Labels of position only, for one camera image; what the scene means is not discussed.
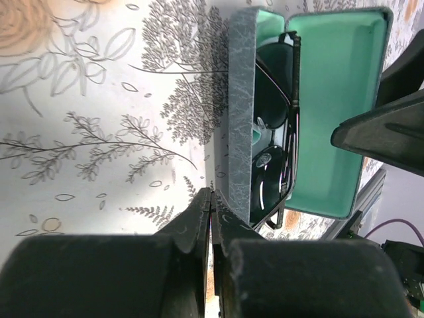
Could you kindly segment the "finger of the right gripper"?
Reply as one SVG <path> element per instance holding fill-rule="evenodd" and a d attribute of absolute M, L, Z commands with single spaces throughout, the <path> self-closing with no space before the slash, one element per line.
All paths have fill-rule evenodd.
<path fill-rule="evenodd" d="M 423 29 L 380 78 L 376 107 L 417 91 L 423 82 Z"/>
<path fill-rule="evenodd" d="M 423 173 L 423 90 L 341 123 L 331 144 L 413 174 Z"/>

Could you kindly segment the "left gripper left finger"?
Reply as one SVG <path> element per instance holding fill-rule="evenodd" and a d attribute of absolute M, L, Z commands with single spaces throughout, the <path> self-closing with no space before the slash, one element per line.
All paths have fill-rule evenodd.
<path fill-rule="evenodd" d="M 153 235 L 23 240 L 1 270 L 2 317 L 203 317 L 212 192 Z"/>

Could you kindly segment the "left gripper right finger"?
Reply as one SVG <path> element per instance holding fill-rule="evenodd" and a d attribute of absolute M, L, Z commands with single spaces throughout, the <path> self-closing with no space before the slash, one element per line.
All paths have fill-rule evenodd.
<path fill-rule="evenodd" d="M 365 240 L 267 240 L 211 199 L 222 317 L 409 317 L 392 261 Z"/>

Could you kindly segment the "blue-grey glasses case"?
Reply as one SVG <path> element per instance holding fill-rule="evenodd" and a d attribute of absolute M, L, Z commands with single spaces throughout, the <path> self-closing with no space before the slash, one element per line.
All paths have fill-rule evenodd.
<path fill-rule="evenodd" d="M 343 121 L 374 107 L 392 12 L 386 7 L 298 14 L 241 9 L 229 25 L 229 204 L 249 224 L 256 50 L 284 32 L 301 38 L 299 157 L 286 207 L 347 218 L 362 157 L 331 144 Z"/>

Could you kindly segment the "black sunglasses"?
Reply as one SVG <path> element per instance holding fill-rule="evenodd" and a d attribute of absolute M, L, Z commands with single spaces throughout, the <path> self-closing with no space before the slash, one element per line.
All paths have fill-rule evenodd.
<path fill-rule="evenodd" d="M 284 32 L 256 50 L 250 226 L 282 227 L 299 157 L 301 38 Z"/>

